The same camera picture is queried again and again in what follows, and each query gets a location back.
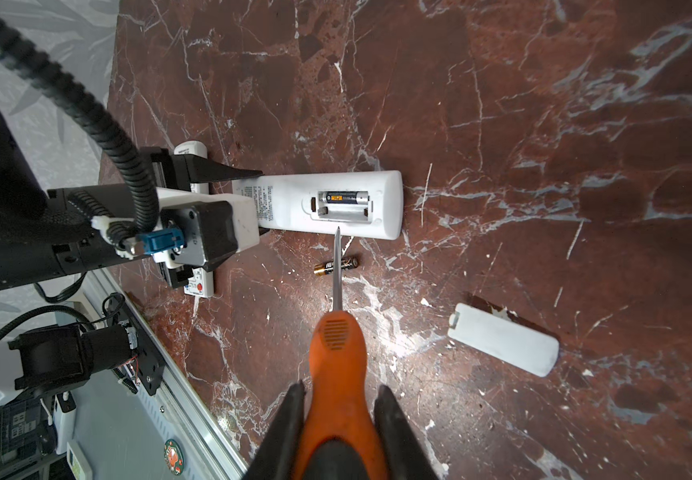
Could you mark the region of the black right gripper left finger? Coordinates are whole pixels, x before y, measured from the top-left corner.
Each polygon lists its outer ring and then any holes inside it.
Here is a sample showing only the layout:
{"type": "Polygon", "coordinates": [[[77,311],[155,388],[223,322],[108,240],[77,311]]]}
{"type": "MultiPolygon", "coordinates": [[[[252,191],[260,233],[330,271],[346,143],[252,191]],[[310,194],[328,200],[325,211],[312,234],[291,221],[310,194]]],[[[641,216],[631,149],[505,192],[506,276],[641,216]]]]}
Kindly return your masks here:
{"type": "Polygon", "coordinates": [[[301,381],[289,387],[243,480],[292,478],[304,424],[305,395],[301,381]]]}

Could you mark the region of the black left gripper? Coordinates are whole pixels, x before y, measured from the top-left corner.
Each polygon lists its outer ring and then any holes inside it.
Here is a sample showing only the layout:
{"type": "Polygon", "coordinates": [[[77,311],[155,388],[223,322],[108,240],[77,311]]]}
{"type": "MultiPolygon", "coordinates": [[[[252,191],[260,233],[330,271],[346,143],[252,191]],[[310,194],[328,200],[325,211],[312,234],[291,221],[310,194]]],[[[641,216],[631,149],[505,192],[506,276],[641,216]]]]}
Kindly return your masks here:
{"type": "MultiPolygon", "coordinates": [[[[239,169],[208,158],[206,146],[177,146],[174,153],[161,147],[144,147],[141,157],[149,160],[155,184],[160,188],[191,191],[209,194],[208,183],[257,178],[260,170],[239,169]]],[[[175,269],[159,263],[160,273],[171,288],[188,285],[194,275],[194,268],[181,266],[175,269]]]]}

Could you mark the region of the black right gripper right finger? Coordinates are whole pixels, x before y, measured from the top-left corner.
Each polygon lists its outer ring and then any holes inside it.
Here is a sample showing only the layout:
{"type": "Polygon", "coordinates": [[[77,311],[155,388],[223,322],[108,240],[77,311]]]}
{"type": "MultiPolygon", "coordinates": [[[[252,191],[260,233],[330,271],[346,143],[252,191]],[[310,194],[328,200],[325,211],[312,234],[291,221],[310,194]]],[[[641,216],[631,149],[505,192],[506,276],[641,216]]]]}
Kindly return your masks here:
{"type": "Polygon", "coordinates": [[[437,479],[394,393],[381,385],[374,402],[375,428],[384,450],[389,478],[437,479]]]}

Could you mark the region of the orange handled screwdriver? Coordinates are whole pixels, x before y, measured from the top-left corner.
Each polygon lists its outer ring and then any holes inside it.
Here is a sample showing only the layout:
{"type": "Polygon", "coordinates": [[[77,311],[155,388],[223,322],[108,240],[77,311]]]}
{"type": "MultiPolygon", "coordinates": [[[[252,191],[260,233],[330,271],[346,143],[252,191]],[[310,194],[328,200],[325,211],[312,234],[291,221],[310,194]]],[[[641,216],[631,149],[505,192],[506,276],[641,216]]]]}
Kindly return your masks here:
{"type": "Polygon", "coordinates": [[[340,232],[334,236],[332,281],[332,309],[317,323],[310,344],[312,401],[292,477],[386,479],[386,458],[365,395],[366,344],[343,305],[340,232]]]}

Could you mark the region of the white battery cover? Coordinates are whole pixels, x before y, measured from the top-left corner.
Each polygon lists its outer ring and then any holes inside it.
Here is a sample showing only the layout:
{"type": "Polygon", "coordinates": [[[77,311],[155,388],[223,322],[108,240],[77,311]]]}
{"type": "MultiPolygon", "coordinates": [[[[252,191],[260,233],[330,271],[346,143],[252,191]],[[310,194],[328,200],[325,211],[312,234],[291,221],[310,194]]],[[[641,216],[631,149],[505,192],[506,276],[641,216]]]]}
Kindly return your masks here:
{"type": "Polygon", "coordinates": [[[462,303],[450,315],[447,335],[537,377],[546,377],[559,358],[556,338],[462,303]]]}

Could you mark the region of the white remote control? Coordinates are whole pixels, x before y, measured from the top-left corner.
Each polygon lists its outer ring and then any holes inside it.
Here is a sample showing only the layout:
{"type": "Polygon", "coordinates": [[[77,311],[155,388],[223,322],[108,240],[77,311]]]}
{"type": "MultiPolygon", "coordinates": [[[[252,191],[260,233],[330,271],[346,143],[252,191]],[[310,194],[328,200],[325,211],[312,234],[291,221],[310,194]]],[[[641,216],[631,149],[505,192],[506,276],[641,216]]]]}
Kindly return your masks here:
{"type": "Polygon", "coordinates": [[[404,193],[397,170],[265,175],[234,180],[232,190],[254,200],[262,228],[379,240],[395,240],[401,233],[404,193]],[[327,204],[327,191],[367,191],[370,200],[327,204]]]}

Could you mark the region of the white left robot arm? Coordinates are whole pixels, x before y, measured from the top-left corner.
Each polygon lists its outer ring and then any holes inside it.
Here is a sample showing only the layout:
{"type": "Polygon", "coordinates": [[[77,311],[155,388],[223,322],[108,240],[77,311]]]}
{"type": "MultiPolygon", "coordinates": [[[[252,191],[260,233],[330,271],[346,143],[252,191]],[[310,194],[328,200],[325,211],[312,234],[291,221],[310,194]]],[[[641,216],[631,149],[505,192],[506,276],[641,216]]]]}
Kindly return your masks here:
{"type": "MultiPolygon", "coordinates": [[[[151,258],[168,284],[213,271],[262,235],[254,201],[195,193],[196,183],[254,179],[257,172],[203,154],[138,148],[109,111],[62,66],[0,18],[0,64],[70,117],[121,175],[115,185],[41,188],[0,112],[0,291],[151,258]]],[[[124,365],[154,394],[164,362],[141,324],[113,295],[101,317],[74,313],[65,326],[0,330],[0,407],[42,399],[124,365]]]]}

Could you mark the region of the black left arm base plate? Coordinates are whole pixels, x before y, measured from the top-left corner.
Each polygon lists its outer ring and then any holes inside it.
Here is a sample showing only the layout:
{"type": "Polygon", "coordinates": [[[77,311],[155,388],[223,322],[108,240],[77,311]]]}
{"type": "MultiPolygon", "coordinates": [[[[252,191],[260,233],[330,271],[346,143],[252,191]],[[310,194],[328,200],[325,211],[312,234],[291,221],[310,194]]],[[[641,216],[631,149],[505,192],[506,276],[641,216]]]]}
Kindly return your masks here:
{"type": "Polygon", "coordinates": [[[157,343],[146,330],[147,325],[140,320],[126,301],[117,313],[118,322],[128,331],[133,357],[120,367],[136,389],[143,389],[153,397],[163,381],[166,367],[165,358],[157,343]]]}

